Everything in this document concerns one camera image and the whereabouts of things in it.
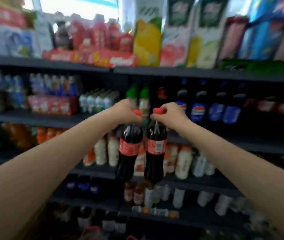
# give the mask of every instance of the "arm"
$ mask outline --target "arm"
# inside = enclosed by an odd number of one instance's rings
[[[175,103],[162,108],[151,118],[191,141],[284,236],[284,170],[192,123]]]
[[[123,100],[0,166],[0,239],[11,239],[96,141],[122,123],[141,123]]]

